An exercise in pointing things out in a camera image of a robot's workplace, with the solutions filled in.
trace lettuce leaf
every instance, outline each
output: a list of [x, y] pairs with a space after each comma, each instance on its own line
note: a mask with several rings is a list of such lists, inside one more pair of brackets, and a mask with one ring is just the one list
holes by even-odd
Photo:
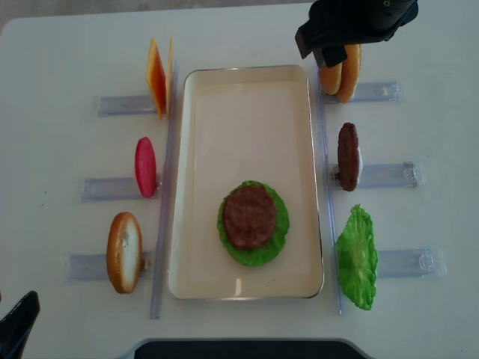
[[[225, 226], [223, 224], [223, 207], [225, 206], [226, 199], [233, 192], [247, 185], [261, 185], [264, 187], [264, 189], [266, 189], [266, 192], [272, 198], [272, 201], [276, 207], [276, 227], [271, 239], [263, 247], [255, 249], [236, 249], [233, 247], [230, 241], [228, 241], [228, 237], [226, 235]], [[230, 194], [223, 200], [218, 210], [218, 221], [216, 226], [218, 227], [219, 238], [228, 253], [237, 262], [243, 264], [244, 266], [256, 267], [262, 266], [263, 264], [272, 261], [276, 258], [276, 256], [278, 256], [281, 249], [283, 249], [286, 233], [290, 229], [290, 219], [283, 200], [279, 197], [274, 189], [261, 182], [245, 181], [231, 191]]]
[[373, 221], [360, 205], [336, 242], [339, 284], [346, 297], [357, 307], [370, 310], [376, 295], [379, 256], [374, 245]]

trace sesame bun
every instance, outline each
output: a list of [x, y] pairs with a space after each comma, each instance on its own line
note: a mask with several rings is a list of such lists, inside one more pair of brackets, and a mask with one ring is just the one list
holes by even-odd
[[342, 103], [348, 102], [353, 97], [358, 84], [359, 70], [361, 69], [361, 44], [345, 45], [347, 59], [343, 61], [341, 71], [341, 86], [336, 97]]
[[113, 219], [106, 248], [106, 270], [115, 290], [133, 292], [141, 269], [141, 231], [134, 215], [118, 213]]
[[341, 85], [341, 70], [343, 64], [338, 64], [333, 67], [320, 68], [320, 82], [321, 88], [328, 95], [335, 95], [339, 86]]

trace white table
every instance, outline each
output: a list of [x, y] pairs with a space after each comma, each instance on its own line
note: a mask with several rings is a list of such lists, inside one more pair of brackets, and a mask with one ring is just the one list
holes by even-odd
[[[27, 291], [38, 291], [41, 311], [26, 358], [113, 358], [150, 339], [225, 337], [344, 338], [375, 358], [479, 356], [474, 0], [422, 0], [418, 18], [392, 41], [363, 46], [361, 81], [399, 79], [406, 92], [404, 121], [411, 128], [410, 137], [392, 129], [401, 141], [407, 138], [397, 152], [377, 151], [368, 158], [417, 156], [428, 175], [417, 192], [384, 194], [391, 203], [407, 199], [399, 209], [382, 209], [394, 213], [394, 230], [388, 232], [388, 222], [370, 203], [376, 239], [382, 238], [378, 248], [441, 245], [446, 277], [381, 280], [372, 311], [347, 303], [339, 317], [331, 248], [322, 233], [326, 280], [311, 300], [178, 301], [166, 292], [162, 318], [149, 320], [151, 281], [142, 281], [133, 295], [119, 296], [108, 282], [63, 279], [64, 255], [105, 251], [117, 212], [136, 214], [147, 249], [158, 231], [159, 201], [85, 205], [76, 198], [81, 178], [131, 176], [141, 136], [150, 136], [159, 158], [165, 151], [164, 123], [153, 115], [99, 119], [92, 96], [146, 93], [150, 38], [165, 56], [171, 35], [181, 82], [196, 69], [279, 64], [301, 64], [313, 79], [313, 58], [302, 61], [294, 42], [308, 9], [298, 4], [178, 10], [7, 25], [0, 36], [0, 317]], [[316, 90], [314, 82], [310, 90]], [[376, 118], [388, 116], [387, 107], [363, 109], [357, 120], [371, 111]], [[346, 120], [340, 117], [341, 112], [330, 121]], [[338, 209], [337, 220], [344, 222], [348, 211]]]

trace cheese slice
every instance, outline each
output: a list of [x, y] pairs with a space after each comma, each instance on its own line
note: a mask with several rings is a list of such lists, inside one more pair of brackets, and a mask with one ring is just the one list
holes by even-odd
[[155, 39], [151, 39], [150, 51], [148, 53], [148, 65], [146, 79], [150, 88], [151, 97], [156, 106], [159, 118], [163, 118], [166, 105], [166, 79], [163, 70], [162, 60], [159, 56], [158, 46]]
[[171, 92], [173, 91], [173, 37], [170, 37], [168, 68], [166, 69], [166, 117], [170, 118]]

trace bottom bun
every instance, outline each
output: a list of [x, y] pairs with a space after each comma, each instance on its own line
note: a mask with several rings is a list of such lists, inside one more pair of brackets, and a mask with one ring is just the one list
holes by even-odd
[[113, 219], [106, 248], [106, 270], [115, 290], [133, 292], [141, 269], [141, 231], [134, 215], [118, 213]]

